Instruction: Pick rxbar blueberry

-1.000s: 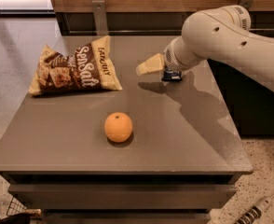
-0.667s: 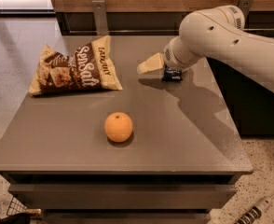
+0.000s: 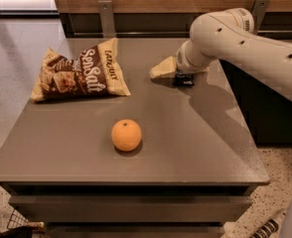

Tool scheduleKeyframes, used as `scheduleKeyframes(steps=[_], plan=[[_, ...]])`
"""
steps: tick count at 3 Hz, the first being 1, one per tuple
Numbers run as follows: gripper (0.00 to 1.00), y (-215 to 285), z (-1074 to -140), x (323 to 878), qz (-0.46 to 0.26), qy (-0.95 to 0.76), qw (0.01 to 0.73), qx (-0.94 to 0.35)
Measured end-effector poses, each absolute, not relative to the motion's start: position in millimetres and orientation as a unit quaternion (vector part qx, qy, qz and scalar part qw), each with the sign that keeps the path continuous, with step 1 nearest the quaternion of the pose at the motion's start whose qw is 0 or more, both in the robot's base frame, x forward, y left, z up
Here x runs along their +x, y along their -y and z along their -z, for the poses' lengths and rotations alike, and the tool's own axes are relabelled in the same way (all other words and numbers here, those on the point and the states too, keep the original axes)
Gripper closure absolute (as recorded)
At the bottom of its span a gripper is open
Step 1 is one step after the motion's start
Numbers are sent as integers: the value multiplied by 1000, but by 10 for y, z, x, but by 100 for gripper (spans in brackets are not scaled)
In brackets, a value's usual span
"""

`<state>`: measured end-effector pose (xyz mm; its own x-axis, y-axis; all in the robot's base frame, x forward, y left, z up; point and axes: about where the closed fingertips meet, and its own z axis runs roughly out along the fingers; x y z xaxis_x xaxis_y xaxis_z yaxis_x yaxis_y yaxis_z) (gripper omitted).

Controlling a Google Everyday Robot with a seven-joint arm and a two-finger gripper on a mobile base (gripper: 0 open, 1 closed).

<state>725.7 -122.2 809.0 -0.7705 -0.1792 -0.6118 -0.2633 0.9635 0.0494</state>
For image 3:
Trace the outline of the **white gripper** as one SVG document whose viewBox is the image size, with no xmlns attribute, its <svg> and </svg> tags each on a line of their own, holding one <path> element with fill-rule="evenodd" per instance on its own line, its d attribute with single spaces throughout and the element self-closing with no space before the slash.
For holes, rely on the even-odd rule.
<svg viewBox="0 0 292 238">
<path fill-rule="evenodd" d="M 204 55 L 198 45 L 191 41 L 184 42 L 176 52 L 176 59 L 168 57 L 150 69 L 150 77 L 173 78 L 177 69 L 182 73 L 198 73 L 207 71 L 214 57 Z"/>
</svg>

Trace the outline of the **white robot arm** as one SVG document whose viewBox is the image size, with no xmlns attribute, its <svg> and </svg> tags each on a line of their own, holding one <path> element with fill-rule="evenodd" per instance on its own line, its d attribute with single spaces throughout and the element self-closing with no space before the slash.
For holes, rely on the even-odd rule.
<svg viewBox="0 0 292 238">
<path fill-rule="evenodd" d="M 204 72 L 213 61 L 225 60 L 292 101 L 292 44 L 256 36 L 253 28 L 244 8 L 203 14 L 192 23 L 190 38 L 151 68 L 150 76 Z"/>
</svg>

